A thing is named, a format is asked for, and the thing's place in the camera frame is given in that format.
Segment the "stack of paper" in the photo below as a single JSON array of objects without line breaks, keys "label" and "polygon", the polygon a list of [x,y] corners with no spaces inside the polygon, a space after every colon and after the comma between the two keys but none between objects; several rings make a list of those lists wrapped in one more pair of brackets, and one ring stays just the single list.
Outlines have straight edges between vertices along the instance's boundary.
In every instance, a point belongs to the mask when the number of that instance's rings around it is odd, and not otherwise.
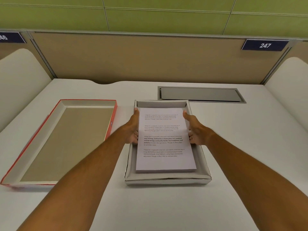
[{"label": "stack of paper", "polygon": [[140,108],[137,171],[194,170],[182,108]]}]

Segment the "number 247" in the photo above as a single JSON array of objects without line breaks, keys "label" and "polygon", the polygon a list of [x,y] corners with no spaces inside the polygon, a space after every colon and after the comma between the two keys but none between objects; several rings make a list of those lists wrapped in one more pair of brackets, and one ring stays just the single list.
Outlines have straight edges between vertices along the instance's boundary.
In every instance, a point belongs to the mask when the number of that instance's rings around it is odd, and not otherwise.
[{"label": "number 247", "polygon": [[261,46],[259,48],[268,48],[271,44],[268,43],[268,44],[261,44]]}]

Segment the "open white box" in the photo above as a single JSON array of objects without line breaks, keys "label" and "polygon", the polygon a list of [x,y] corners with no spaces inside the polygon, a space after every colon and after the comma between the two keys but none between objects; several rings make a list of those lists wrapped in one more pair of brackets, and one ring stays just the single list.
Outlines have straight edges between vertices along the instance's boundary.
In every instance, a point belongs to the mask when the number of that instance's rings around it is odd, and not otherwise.
[{"label": "open white box", "polygon": [[[137,108],[182,108],[192,114],[188,100],[135,100]],[[201,146],[191,144],[197,169],[190,172],[136,172],[137,145],[131,144],[125,182],[132,184],[207,184],[212,180]]]},{"label": "open white box", "polygon": [[60,100],[27,143],[1,184],[53,186],[111,132],[115,100]]}]

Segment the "blue sign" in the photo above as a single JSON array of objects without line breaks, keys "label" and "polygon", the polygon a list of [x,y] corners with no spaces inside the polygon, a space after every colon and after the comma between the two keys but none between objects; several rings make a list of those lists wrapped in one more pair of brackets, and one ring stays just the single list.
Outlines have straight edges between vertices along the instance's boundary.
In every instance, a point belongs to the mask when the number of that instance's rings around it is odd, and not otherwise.
[{"label": "blue sign", "polygon": [[0,43],[26,43],[19,32],[0,32]]},{"label": "blue sign", "polygon": [[242,50],[282,51],[288,40],[246,40]]}]

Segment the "forearm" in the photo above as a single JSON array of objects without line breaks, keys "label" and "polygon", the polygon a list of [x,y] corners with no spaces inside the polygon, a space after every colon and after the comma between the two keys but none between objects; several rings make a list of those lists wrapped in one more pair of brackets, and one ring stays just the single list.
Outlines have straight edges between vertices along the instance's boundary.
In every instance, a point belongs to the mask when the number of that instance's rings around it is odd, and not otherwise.
[{"label": "forearm", "polygon": [[260,230],[305,230],[308,198],[280,174],[212,134],[206,146]]},{"label": "forearm", "polygon": [[18,230],[89,230],[130,134],[125,127],[115,131],[53,187]]}]

